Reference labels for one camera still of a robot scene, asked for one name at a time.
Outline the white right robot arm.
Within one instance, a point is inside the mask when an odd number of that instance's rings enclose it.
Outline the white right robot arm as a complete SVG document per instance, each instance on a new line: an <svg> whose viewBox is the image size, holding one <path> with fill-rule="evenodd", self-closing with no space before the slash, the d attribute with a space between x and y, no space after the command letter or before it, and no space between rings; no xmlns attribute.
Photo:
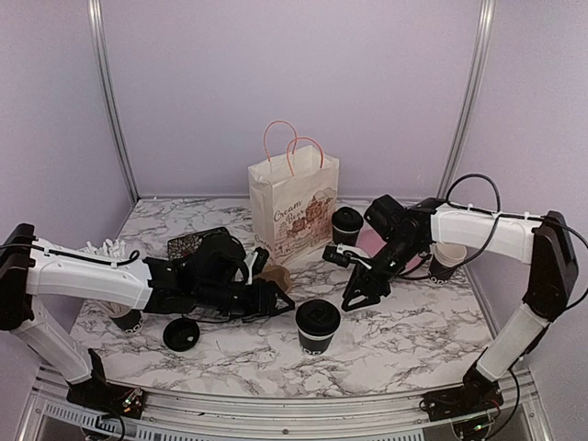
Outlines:
<svg viewBox="0 0 588 441"><path fill-rule="evenodd" d="M443 244L463 245L476 254L501 254L530 266L521 305L456 390L455 403L465 412L487 401L491 386L575 306L570 297L579 265L571 240L581 235L557 211L534 217L459 205L449 198L426 198L403 206L384 195L371 202L364 219L385 244L371 258L361 256L356 248L337 246L344 265L355 266L343 294L344 311L379 303L415 256Z"/></svg>

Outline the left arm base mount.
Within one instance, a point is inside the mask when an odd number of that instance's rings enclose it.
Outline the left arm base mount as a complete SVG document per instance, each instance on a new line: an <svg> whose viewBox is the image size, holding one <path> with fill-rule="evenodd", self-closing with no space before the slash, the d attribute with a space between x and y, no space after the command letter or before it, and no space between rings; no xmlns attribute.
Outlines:
<svg viewBox="0 0 588 441"><path fill-rule="evenodd" d="M146 393L142 388L123 386L107 381L100 356L89 349L90 377L79 383L67 381L67 401L117 416L141 418Z"/></svg>

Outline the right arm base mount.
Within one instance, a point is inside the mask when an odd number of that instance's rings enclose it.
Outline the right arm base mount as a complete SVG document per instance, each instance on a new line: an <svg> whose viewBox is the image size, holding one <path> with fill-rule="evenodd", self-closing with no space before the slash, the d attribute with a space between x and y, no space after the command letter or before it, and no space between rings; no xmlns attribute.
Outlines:
<svg viewBox="0 0 588 441"><path fill-rule="evenodd" d="M498 381L486 379L476 364L465 373L462 383L453 388L434 390L423 395L419 408L431 422L457 418L503 405Z"/></svg>

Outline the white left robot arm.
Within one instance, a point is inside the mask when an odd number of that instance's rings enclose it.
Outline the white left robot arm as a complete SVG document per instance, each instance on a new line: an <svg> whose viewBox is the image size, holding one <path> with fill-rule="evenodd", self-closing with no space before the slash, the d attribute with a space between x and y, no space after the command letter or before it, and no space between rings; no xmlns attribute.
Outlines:
<svg viewBox="0 0 588 441"><path fill-rule="evenodd" d="M19 224L1 246L1 328L16 334L49 361L66 382L78 385L97 409L117 395L101 361L83 350L42 306L40 295L101 300L151 314L186 314L196 308L229 319L255 320L292 311L294 301L259 275L269 253L247 253L224 227L174 238L165 259L116 260L59 247Z"/></svg>

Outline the white printed paper bag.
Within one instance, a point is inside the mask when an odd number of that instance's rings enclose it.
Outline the white printed paper bag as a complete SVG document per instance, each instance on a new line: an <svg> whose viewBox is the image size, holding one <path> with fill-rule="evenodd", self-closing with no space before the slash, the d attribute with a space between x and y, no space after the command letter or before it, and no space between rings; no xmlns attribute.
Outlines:
<svg viewBox="0 0 588 441"><path fill-rule="evenodd" d="M285 266L332 239L340 162L293 133L286 152L248 167L254 244Z"/></svg>

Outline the brown cardboard cup carrier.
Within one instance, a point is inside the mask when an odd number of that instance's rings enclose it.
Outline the brown cardboard cup carrier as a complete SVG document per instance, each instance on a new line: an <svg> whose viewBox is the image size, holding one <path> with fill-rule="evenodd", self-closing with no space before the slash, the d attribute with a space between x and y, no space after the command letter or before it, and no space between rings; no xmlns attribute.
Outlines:
<svg viewBox="0 0 588 441"><path fill-rule="evenodd" d="M286 293L289 294L292 288L292 281L289 270L284 266L266 265L263 271L255 278L265 281L274 281Z"/></svg>

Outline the stack of paper cups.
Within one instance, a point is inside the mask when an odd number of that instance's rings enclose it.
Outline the stack of paper cups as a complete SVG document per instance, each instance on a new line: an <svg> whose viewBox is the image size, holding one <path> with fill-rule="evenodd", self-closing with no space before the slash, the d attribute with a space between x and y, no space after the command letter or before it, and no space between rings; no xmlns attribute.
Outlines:
<svg viewBox="0 0 588 441"><path fill-rule="evenodd" d="M437 243L428 269L428 278L437 285L444 285L453 276L456 268L466 259L465 246L452 243Z"/></svg>

